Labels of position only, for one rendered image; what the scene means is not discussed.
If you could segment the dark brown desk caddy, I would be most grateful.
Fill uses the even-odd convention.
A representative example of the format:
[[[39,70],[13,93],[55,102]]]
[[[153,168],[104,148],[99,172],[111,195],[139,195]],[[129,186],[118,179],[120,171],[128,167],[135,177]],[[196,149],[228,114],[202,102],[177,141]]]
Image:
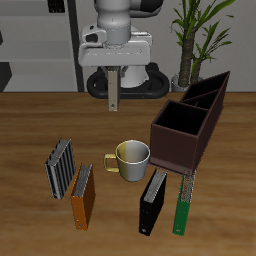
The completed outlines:
[[[179,102],[168,100],[151,124],[149,164],[181,175],[194,171],[218,119],[230,72],[191,84]]]

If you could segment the grey striped book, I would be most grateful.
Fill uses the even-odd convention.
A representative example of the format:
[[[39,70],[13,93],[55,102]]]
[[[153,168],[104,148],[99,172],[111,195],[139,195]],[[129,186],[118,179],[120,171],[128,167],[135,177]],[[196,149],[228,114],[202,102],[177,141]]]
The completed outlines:
[[[75,174],[71,140],[60,139],[45,162],[52,197],[62,199]]]

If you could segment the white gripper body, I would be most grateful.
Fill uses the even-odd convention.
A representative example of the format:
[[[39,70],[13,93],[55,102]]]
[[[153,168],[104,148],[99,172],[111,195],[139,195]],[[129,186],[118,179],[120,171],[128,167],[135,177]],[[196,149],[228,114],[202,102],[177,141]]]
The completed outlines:
[[[78,60],[85,66],[141,66],[150,62],[150,34],[132,34],[130,40],[119,48],[88,47],[82,43]]]

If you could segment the grey shelf unit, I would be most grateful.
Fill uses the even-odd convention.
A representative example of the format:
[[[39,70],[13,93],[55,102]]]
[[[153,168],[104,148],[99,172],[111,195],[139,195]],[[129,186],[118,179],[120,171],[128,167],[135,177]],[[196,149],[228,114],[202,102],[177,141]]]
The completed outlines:
[[[0,92],[82,92],[76,0],[0,0]]]

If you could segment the white and yellow mug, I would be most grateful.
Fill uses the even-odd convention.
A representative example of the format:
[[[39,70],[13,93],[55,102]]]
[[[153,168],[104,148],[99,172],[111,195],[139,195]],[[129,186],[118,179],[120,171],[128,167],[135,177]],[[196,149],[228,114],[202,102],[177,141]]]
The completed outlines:
[[[149,147],[137,140],[128,140],[120,143],[113,154],[104,155],[104,168],[108,172],[119,173],[128,182],[141,180],[146,172],[150,158]],[[108,159],[115,159],[117,167],[109,167]]]

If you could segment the green book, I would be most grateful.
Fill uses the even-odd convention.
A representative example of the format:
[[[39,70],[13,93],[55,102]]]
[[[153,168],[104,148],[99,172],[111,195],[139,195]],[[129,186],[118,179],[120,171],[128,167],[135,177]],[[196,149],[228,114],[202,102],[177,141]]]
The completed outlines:
[[[183,236],[185,233],[190,203],[192,199],[194,180],[195,170],[188,170],[184,168],[177,198],[173,225],[173,233],[176,235]]]

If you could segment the black box on shelf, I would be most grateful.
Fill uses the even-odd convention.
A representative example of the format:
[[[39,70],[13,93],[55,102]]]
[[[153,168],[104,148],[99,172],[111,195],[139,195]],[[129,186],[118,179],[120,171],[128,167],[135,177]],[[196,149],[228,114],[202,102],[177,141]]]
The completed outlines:
[[[50,13],[64,13],[64,0],[47,0],[48,10]]]

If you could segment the black book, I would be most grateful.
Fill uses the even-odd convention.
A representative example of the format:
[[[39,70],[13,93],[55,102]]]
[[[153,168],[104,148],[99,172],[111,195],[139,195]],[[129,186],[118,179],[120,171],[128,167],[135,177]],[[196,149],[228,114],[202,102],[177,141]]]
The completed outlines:
[[[162,209],[167,173],[155,170],[141,198],[139,232],[149,236]]]

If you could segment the orange book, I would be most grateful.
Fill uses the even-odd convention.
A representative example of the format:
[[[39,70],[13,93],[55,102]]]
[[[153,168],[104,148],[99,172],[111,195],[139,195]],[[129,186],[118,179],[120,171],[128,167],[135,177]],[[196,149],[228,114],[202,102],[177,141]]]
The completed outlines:
[[[93,165],[80,164],[70,194],[75,226],[87,230],[95,202]]]

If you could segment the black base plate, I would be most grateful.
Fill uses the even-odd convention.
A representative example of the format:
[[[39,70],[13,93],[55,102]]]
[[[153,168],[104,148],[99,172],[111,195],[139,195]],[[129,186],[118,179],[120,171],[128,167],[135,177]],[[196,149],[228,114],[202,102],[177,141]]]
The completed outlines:
[[[145,67],[145,71],[149,79],[138,87],[122,88],[121,99],[157,99],[169,92],[169,79],[159,71],[156,63],[150,62]],[[101,67],[88,78],[87,90],[95,98],[108,98],[108,81]]]

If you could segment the green pot plant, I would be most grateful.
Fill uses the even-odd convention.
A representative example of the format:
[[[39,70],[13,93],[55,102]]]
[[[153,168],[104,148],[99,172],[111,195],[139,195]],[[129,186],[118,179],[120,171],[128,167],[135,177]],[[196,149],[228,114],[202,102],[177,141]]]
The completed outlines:
[[[231,44],[231,41],[225,41],[229,28],[214,38],[219,21],[209,27],[205,27],[205,24],[235,0],[223,0],[220,3],[213,0],[205,10],[201,9],[201,2],[202,0],[181,0],[179,5],[182,11],[174,9],[178,18],[171,25],[177,24],[180,28],[175,33],[179,39],[177,44],[182,50],[179,73],[171,80],[172,90],[175,92],[185,92],[191,83],[197,82],[202,63],[214,60],[212,53],[215,50]]]

